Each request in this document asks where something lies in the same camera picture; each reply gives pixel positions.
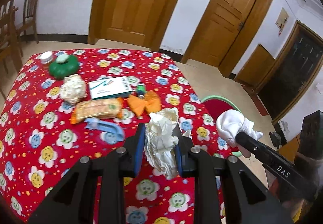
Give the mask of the wooden door centre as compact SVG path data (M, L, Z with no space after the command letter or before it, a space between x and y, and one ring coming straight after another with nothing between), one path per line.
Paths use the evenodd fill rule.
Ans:
M157 52L178 0L92 0L88 43L99 39Z

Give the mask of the red basin green rim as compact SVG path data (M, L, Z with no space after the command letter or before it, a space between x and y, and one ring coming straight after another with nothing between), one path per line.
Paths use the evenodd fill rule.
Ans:
M226 158L229 155L241 157L242 153L237 147L231 147L225 140L223 140L217 130L216 121L218 117L227 110L240 110L228 99L222 96L212 95L202 99L202 103L206 109L205 114L202 115L202 126L205 129L209 129L209 133L206 136L201 136L201 148L207 151L210 155L219 158Z

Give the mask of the low wooden cabinet door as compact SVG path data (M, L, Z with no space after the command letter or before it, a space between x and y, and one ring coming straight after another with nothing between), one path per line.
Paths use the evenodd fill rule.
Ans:
M263 81L274 62L273 56L259 43L234 80L254 89Z

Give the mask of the wall panel box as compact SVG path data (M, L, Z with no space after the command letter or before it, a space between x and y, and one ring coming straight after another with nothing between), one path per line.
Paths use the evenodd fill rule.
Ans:
M279 33L281 33L282 30L284 29L286 23L288 22L288 19L289 19L289 15L287 11L284 9L284 7L282 7L280 14L276 20L276 26L279 28Z

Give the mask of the light blue plastic piece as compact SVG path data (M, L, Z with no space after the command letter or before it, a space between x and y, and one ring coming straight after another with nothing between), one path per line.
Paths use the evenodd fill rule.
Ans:
M85 129L100 131L100 139L109 145L125 140L124 130L117 124L100 120L98 118L86 118Z

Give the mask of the white tissue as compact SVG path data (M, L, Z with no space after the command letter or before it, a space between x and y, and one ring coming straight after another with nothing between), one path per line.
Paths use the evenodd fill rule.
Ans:
M251 157L251 152L243 146L239 145L235 137L238 133L246 133L255 140L259 140L263 133L254 131L254 122L245 118L245 116L237 110L227 110L219 115L216 120L217 132L230 147L237 147L242 155L246 158Z

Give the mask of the orange snack wrapper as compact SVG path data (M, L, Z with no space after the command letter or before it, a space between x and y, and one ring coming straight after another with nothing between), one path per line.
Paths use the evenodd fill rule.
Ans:
M158 94L154 91L147 91L143 98L130 95L127 99L130 110L136 116L142 116L144 112L147 114L157 113L162 109L162 102Z

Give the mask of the small green bottle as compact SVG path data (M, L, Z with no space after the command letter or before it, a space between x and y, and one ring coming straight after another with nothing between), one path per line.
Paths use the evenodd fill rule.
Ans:
M144 99L145 98L145 93L146 93L146 86L143 83L139 83L136 87L136 95L140 98L140 99Z

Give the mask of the biscuit packet wrapper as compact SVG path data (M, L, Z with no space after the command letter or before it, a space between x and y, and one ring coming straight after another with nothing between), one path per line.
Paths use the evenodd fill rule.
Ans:
M123 109L122 98L97 99L77 103L71 115L71 124L80 123L87 118L121 118Z

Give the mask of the wooden chair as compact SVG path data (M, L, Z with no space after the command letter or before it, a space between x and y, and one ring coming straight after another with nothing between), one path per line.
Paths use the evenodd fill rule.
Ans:
M18 8L14 7L14 0L1 0L1 62L6 73L8 73L5 63L7 56L11 57L17 73L22 67L22 56L15 27L15 12L17 10Z
M26 37L26 31L32 28L35 41L39 43L36 18L37 18L37 5L38 0L24 0L24 7L22 12L22 23L17 27L16 33L18 40L20 40L20 35L23 32L24 37Z

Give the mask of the white teal box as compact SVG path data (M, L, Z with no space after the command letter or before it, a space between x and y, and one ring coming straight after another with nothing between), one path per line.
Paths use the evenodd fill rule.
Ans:
M126 77L96 80L88 83L91 99L128 97L133 89Z

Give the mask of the white lid small jar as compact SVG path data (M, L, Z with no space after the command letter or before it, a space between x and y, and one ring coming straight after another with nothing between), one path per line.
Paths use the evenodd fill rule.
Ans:
M43 65L50 64L54 59L54 55L51 51L43 52L39 59Z

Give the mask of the white paper wad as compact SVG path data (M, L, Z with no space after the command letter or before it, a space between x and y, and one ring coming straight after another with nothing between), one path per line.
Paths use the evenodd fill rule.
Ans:
M178 126L178 109L165 108L156 113L150 113L146 124L145 155L148 163L158 175L164 175L171 180L178 175L174 148L179 139L174 134Z

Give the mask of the wooden door right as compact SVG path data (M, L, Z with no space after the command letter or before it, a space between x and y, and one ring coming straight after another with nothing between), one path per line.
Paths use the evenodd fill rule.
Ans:
M210 0L182 63L195 60L217 67L225 78L258 32L273 0Z

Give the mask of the cream paper ball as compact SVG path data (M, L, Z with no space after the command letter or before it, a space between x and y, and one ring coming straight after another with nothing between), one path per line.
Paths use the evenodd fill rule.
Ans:
M60 98L62 100L75 105L87 96L86 83L79 74L64 78L64 82L60 86Z

